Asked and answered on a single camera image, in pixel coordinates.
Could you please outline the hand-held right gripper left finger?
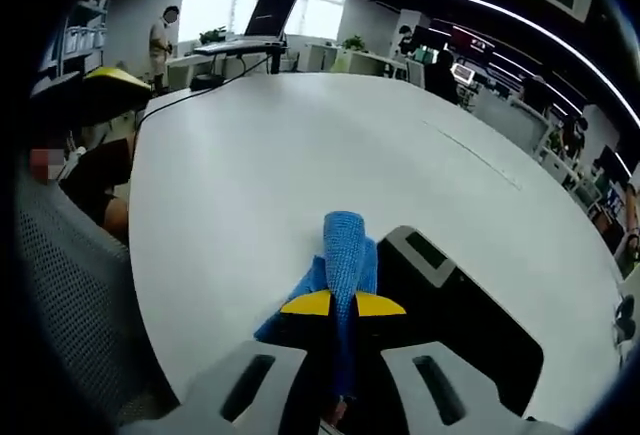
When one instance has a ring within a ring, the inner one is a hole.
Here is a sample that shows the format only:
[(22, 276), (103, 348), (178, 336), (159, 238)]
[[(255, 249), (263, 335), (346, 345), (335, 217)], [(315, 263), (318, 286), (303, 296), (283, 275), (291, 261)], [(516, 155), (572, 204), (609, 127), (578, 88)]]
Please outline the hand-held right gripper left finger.
[(122, 434), (316, 434), (332, 402), (333, 298), (321, 290), (284, 304), (191, 381), (165, 416)]

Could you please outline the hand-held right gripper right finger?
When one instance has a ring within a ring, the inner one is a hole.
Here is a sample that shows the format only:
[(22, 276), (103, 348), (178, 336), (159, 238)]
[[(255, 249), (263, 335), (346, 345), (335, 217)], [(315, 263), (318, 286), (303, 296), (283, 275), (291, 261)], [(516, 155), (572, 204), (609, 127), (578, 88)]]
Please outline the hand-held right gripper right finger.
[(409, 326), (396, 302), (355, 295), (357, 423), (364, 434), (567, 434), (525, 419), (496, 384), (440, 342), (402, 346)]

